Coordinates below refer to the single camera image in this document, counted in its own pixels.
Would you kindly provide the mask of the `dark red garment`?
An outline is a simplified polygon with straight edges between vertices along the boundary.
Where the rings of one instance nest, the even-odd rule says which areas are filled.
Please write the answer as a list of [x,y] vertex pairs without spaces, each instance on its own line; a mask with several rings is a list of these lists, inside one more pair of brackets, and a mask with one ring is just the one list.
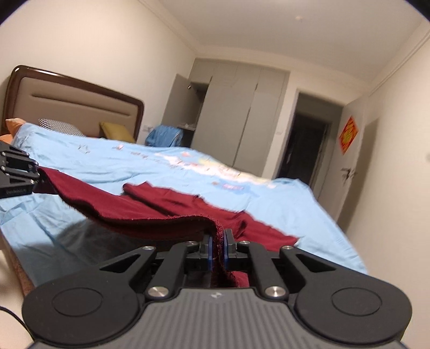
[[214,264],[212,286],[247,287],[244,275],[225,270],[223,235],[230,229],[236,241],[250,241],[277,252],[293,246],[297,237],[255,220],[245,211],[234,212],[207,203],[200,196],[158,188],[148,182],[126,183],[123,192],[114,195],[91,186],[57,169],[39,168],[40,193],[56,193],[85,217],[121,235],[167,251],[175,243],[213,238]]

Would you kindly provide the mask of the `blue clothes pile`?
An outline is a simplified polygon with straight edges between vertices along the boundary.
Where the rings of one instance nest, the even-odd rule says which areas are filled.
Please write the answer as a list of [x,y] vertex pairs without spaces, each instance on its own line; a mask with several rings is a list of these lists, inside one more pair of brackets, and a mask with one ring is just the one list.
[[148,134],[145,139],[145,145],[156,148],[179,147],[182,138],[182,129],[161,124]]

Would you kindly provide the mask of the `orange pillow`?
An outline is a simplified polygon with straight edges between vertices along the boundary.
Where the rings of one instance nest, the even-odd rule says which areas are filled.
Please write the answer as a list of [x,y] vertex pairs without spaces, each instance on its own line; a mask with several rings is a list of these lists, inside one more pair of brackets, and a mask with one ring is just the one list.
[[0,136],[0,141],[11,145],[14,140],[14,136],[17,134],[21,126],[26,123],[24,119],[21,118],[8,118],[5,120],[6,133]]

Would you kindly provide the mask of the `light blue bed quilt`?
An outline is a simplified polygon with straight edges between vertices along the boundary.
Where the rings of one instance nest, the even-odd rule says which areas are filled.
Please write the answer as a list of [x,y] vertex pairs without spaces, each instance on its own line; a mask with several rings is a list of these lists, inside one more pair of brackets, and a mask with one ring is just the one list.
[[[297,238],[300,249],[361,273],[366,267],[343,231],[299,180],[269,180],[225,166],[188,148],[153,148],[78,137],[26,123],[12,144],[40,165],[119,195],[149,183],[199,196],[212,206],[246,212]],[[90,222],[59,196],[1,201],[1,232],[23,269],[26,289],[135,249],[137,241]]]

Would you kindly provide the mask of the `brown padded headboard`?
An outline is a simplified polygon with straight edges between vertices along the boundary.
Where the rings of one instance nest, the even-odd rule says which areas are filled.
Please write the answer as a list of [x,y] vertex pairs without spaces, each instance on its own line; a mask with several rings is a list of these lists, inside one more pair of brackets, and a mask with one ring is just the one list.
[[135,97],[24,65],[12,69],[4,86],[1,134],[8,133],[7,119],[37,124],[40,118],[47,118],[72,124],[89,137],[102,135],[101,122],[121,124],[138,139],[144,103]]

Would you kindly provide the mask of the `yellow pillow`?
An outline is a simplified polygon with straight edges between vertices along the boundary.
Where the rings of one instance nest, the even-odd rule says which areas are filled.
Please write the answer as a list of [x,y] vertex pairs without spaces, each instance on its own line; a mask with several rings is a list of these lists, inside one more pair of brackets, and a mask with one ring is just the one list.
[[109,140],[135,143],[135,139],[125,126],[118,123],[103,121],[99,123],[102,135]]

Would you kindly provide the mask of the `white room door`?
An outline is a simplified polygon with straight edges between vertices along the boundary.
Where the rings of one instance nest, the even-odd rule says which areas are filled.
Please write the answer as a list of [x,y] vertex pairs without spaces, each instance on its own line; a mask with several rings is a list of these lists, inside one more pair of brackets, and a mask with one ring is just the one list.
[[[335,137],[332,158],[321,193],[318,196],[320,205],[344,232],[348,230],[350,218],[356,208],[362,186],[363,175],[360,173],[362,169],[360,153],[366,128],[368,100],[368,96],[363,95],[343,107]],[[348,151],[343,155],[340,150],[338,137],[350,116],[353,116],[355,119],[359,132],[348,148]],[[356,170],[355,177],[346,183],[343,183],[342,178],[341,169],[343,167],[350,167]]]

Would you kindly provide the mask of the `grey wardrobe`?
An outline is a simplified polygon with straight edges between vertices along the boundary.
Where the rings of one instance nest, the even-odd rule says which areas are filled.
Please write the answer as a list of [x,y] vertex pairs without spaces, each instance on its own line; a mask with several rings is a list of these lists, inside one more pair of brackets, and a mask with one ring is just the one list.
[[289,72],[196,59],[177,75],[161,123],[185,131],[185,144],[236,170],[262,176]]

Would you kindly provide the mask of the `red door decoration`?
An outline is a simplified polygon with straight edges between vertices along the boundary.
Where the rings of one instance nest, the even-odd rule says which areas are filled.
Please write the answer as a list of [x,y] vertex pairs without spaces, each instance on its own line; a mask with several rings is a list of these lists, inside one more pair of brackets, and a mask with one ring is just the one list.
[[353,116],[350,116],[338,137],[340,143],[340,150],[343,155],[348,151],[348,148],[353,143],[358,132],[359,129],[358,126],[356,126],[355,119],[353,118]]

